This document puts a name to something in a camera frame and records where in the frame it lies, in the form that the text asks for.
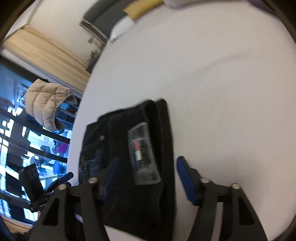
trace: white bed sheet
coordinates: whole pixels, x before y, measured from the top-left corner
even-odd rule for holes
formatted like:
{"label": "white bed sheet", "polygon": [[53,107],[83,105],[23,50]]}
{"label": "white bed sheet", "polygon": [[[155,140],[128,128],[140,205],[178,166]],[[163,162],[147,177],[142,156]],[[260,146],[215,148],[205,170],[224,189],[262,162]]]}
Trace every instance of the white bed sheet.
{"label": "white bed sheet", "polygon": [[[101,55],[73,129],[68,171],[78,184],[87,124],[163,97],[175,159],[221,185],[240,183],[269,240],[296,213],[296,45],[274,16],[245,1],[145,15]],[[197,208],[176,174],[174,240],[187,240]],[[132,240],[107,229],[111,240]]]}

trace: yellow cushion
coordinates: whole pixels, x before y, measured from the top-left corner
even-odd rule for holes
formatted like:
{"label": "yellow cushion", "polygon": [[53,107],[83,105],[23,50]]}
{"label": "yellow cushion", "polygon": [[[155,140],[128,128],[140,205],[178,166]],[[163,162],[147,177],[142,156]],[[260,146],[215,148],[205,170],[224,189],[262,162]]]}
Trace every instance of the yellow cushion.
{"label": "yellow cushion", "polygon": [[143,16],[146,12],[161,5],[163,0],[135,0],[130,3],[123,11],[132,19]]}

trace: beige curtain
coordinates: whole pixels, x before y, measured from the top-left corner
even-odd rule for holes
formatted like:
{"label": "beige curtain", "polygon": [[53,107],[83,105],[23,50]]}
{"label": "beige curtain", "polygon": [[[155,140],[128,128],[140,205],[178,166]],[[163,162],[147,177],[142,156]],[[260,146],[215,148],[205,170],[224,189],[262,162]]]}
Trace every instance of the beige curtain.
{"label": "beige curtain", "polygon": [[39,68],[84,91],[90,74],[70,51],[30,26],[16,31],[4,47]]}
{"label": "beige curtain", "polygon": [[32,225],[27,224],[27,223],[22,223],[20,221],[17,221],[15,219],[11,219],[9,217],[6,217],[4,215],[1,215],[3,218],[6,226],[12,233],[26,233],[28,232],[31,228]]}

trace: transparent plastic tag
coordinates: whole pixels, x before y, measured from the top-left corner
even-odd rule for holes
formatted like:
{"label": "transparent plastic tag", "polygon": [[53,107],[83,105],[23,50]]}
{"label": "transparent plastic tag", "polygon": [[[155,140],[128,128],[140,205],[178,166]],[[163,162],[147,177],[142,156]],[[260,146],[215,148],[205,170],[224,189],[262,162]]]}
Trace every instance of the transparent plastic tag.
{"label": "transparent plastic tag", "polygon": [[128,131],[128,146],[136,185],[159,183],[161,178],[154,159],[146,122]]}

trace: screw head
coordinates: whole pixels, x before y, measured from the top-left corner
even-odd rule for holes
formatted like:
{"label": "screw head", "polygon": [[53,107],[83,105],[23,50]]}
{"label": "screw head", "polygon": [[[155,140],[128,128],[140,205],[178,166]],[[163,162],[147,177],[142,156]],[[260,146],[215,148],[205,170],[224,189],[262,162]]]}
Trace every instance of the screw head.
{"label": "screw head", "polygon": [[67,188],[66,184],[61,184],[61,185],[58,186],[59,190],[65,190],[66,188]]}
{"label": "screw head", "polygon": [[98,178],[96,178],[96,177],[91,177],[91,178],[88,180],[88,182],[89,182],[90,184],[97,183],[97,182],[98,182]]}
{"label": "screw head", "polygon": [[202,177],[202,178],[200,179],[200,181],[201,181],[202,183],[209,183],[209,182],[210,182],[210,179],[208,179],[207,177]]}
{"label": "screw head", "polygon": [[231,184],[231,187],[232,187],[233,189],[236,189],[236,190],[240,189],[240,185],[237,184],[237,183],[232,183],[232,184]]}

